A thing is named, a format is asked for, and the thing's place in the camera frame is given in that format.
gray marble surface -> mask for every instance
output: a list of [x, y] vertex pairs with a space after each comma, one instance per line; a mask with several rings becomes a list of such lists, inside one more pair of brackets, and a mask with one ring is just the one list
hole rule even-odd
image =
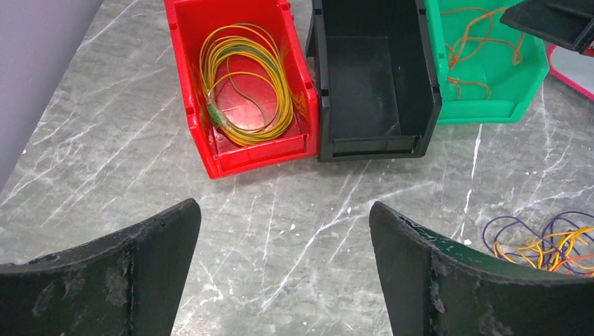
[[[304, 45], [310, 1], [292, 4]], [[498, 215], [539, 227], [594, 212], [593, 111], [549, 77], [520, 123], [439, 126], [419, 160], [301, 160], [210, 181], [162, 1], [105, 0], [0, 194], [0, 263], [194, 197], [204, 219], [173, 335], [390, 335], [370, 205], [479, 250]]]

yellow-green wire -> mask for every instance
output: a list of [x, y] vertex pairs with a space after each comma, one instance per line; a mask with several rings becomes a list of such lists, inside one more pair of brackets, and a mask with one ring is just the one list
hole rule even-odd
[[[227, 29], [243, 29], [248, 33], [255, 34], [264, 41], [265, 45], [237, 35], [214, 38], [219, 32]], [[269, 78], [247, 71], [230, 72], [229, 58], [232, 56], [248, 57], [258, 62]], [[216, 72], [223, 62], [226, 62], [228, 73], [216, 79]], [[265, 114], [260, 104], [239, 90], [233, 82], [234, 76], [253, 76], [259, 78], [275, 91], [277, 105], [275, 114], [270, 120], [265, 119]], [[261, 127], [256, 129], [241, 128], [227, 119], [218, 109], [214, 101], [214, 90], [217, 85], [226, 79], [229, 79], [231, 85], [239, 95], [249, 100], [260, 110], [264, 119]], [[282, 66], [279, 48], [274, 42], [272, 35], [260, 26], [249, 23], [238, 23], [213, 31], [206, 38], [200, 50], [200, 80], [204, 96], [207, 99], [207, 109], [213, 125], [218, 127], [231, 141], [240, 146], [249, 146], [276, 139], [283, 135], [293, 122], [293, 101]]]

plastic bin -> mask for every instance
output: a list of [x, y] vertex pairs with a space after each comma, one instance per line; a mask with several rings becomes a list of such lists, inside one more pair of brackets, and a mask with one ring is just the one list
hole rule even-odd
[[[513, 49], [498, 43], [486, 43], [474, 57], [461, 62], [450, 72], [448, 66], [450, 46], [464, 35], [466, 26], [483, 13], [464, 11], [442, 16], [444, 11], [464, 7], [484, 8], [493, 11], [509, 7], [519, 0], [425, 0], [431, 33], [431, 45], [436, 62], [443, 107], [439, 124], [456, 123], [514, 123], [523, 116], [538, 92], [546, 74], [548, 62], [541, 39], [527, 35], [520, 49], [523, 61], [513, 65]], [[499, 23], [502, 13], [493, 15], [492, 39], [501, 39], [516, 45], [520, 32]], [[483, 37], [488, 31], [488, 20], [479, 22], [471, 29], [471, 35]], [[478, 45], [469, 41], [464, 54]], [[474, 85], [464, 85], [461, 99], [457, 88], [447, 78], [478, 81], [489, 85], [491, 98], [486, 100], [485, 90]]]
[[546, 51], [551, 75], [594, 102], [594, 59], [551, 45]]
[[314, 0], [320, 162], [427, 152], [439, 94], [422, 0]]
[[592, 0], [521, 1], [505, 11], [501, 22], [581, 54], [594, 48]]
[[[165, 0], [190, 133], [211, 179], [318, 153], [317, 96], [290, 8], [286, 0]], [[293, 123], [281, 137], [247, 147], [239, 147], [213, 127], [200, 87], [198, 63], [200, 48], [209, 34], [240, 22], [259, 25], [272, 34], [281, 50], [295, 107]], [[231, 71], [241, 69], [267, 76], [257, 63], [244, 57], [230, 58], [230, 67]], [[221, 76], [226, 73], [222, 68]], [[265, 110], [274, 110], [275, 93], [262, 80], [236, 76], [234, 81]], [[222, 87], [217, 99], [219, 108], [228, 115], [232, 113], [234, 121], [249, 123], [259, 115], [257, 108], [239, 96], [232, 85]]]

yellow wire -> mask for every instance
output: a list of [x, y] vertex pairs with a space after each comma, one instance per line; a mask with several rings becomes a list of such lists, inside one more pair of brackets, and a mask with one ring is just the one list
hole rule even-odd
[[[260, 38], [263, 44], [250, 38], [228, 35], [220, 38], [215, 36], [228, 29], [237, 31], [241, 29]], [[247, 71], [234, 71], [229, 69], [229, 59], [232, 56], [247, 57], [257, 62], [267, 73], [268, 78], [257, 73]], [[227, 74], [216, 79], [219, 67], [226, 62]], [[250, 96], [243, 93], [233, 82], [235, 76], [253, 76], [268, 84], [277, 96], [274, 116], [266, 120], [262, 107]], [[224, 80], [229, 80], [235, 91], [256, 105], [263, 117], [263, 124], [256, 129], [245, 129], [229, 120], [222, 111], [218, 110], [214, 101], [214, 91]], [[204, 41], [200, 49], [200, 81], [205, 99], [209, 104], [209, 112], [213, 125], [218, 127], [231, 141], [240, 146], [250, 146], [264, 141], [276, 139], [283, 135], [293, 122], [293, 100], [286, 79], [280, 51], [272, 35], [264, 28], [255, 24], [238, 23], [218, 28]]]
[[[562, 239], [555, 245], [556, 248], [550, 248], [545, 251], [543, 251], [541, 248], [541, 245], [544, 241], [543, 239], [538, 239], [538, 240], [528, 239], [526, 241], [526, 245], [522, 246], [520, 248], [517, 248], [516, 251], [522, 257], [522, 259], [524, 259], [533, 268], [537, 268], [539, 270], [553, 271], [556, 268], [558, 268], [558, 265], [560, 263], [562, 263], [563, 260], [571, 258], [570, 255], [574, 250], [576, 241], [579, 241], [585, 245], [588, 245], [588, 242], [586, 242], [580, 236], [584, 235], [588, 232], [591, 232], [591, 231], [594, 231], [594, 227], [582, 227], [575, 231], [566, 231], [566, 232], [557, 232], [557, 233], [553, 233], [553, 234], [548, 234], [548, 235], [544, 236], [544, 239], [550, 239], [553, 237], [562, 237]], [[567, 249], [563, 256], [564, 258], [562, 258], [559, 251], [562, 250], [562, 248], [563, 248], [563, 246], [565, 246], [565, 244], [569, 244], [569, 245], [567, 246]], [[535, 264], [532, 260], [530, 260], [530, 258], [528, 258], [528, 256], [524, 254], [524, 251], [535, 252], [538, 255], [538, 263]], [[495, 255], [496, 258], [501, 256], [501, 257], [503, 257], [503, 259], [509, 261], [510, 263], [517, 263], [515, 260], [510, 258], [505, 252], [503, 252], [502, 246], [498, 241], [495, 241], [493, 243], [493, 254]], [[547, 256], [549, 254], [552, 255], [551, 256], [552, 257], [551, 265], [548, 267], [543, 267], [544, 258], [545, 258], [545, 256]], [[594, 270], [594, 267], [583, 266], [575, 260], [570, 260], [568, 262], [576, 265], [577, 267], [580, 267], [583, 270]]]

red storage bin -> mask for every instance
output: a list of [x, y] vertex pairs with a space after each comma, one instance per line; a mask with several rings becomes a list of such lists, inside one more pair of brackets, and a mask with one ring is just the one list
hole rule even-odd
[[[319, 150], [317, 94], [305, 63], [286, 0], [165, 0], [181, 93], [184, 97], [190, 133], [211, 179], [229, 176], [274, 163], [316, 156]], [[214, 30], [239, 22], [252, 23], [267, 30], [280, 52], [293, 95], [295, 118], [279, 138], [253, 146], [240, 147], [212, 126], [206, 100], [200, 87], [199, 58], [204, 40]], [[264, 74], [262, 68], [244, 57], [230, 58], [232, 71], [241, 69]], [[276, 105], [274, 91], [252, 76], [233, 79], [238, 87], [265, 110]], [[221, 85], [219, 108], [228, 116], [249, 123], [248, 113], [256, 107], [239, 96], [231, 85]]]

